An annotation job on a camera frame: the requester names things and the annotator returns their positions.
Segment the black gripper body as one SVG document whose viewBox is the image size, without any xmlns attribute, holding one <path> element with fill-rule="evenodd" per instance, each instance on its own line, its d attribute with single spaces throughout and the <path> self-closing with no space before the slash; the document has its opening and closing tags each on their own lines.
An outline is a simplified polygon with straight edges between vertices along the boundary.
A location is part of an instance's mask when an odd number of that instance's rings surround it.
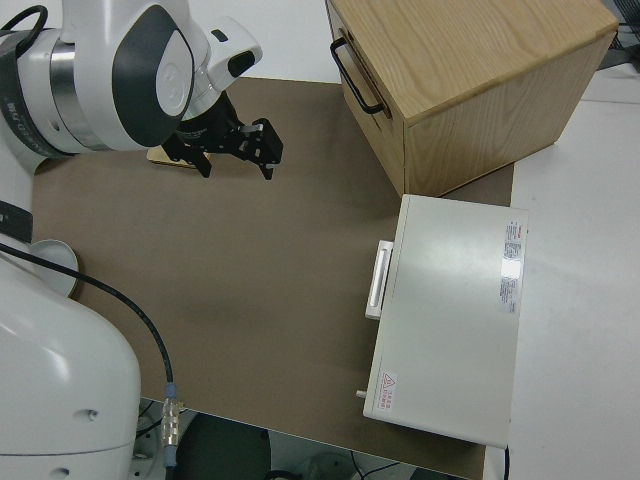
<svg viewBox="0 0 640 480">
<path fill-rule="evenodd" d="M 183 118 L 171 138 L 207 153 L 241 153 L 243 137 L 237 129 L 242 125 L 228 95 L 221 94 L 204 113 Z"/>
</svg>

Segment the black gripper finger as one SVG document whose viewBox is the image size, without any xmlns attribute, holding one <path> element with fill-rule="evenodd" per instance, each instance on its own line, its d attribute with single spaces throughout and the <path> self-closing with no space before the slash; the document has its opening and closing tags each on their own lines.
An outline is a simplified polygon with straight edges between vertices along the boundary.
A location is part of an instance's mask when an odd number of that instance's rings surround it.
<svg viewBox="0 0 640 480">
<path fill-rule="evenodd" d="M 283 143 L 270 121 L 259 118 L 251 125 L 236 127 L 226 136 L 228 153 L 250 161 L 269 181 L 281 163 Z"/>
<path fill-rule="evenodd" d="M 212 165 L 206 155 L 182 142 L 166 142 L 164 152 L 169 160 L 178 166 L 189 166 L 195 168 L 202 177 L 209 178 Z"/>
</svg>

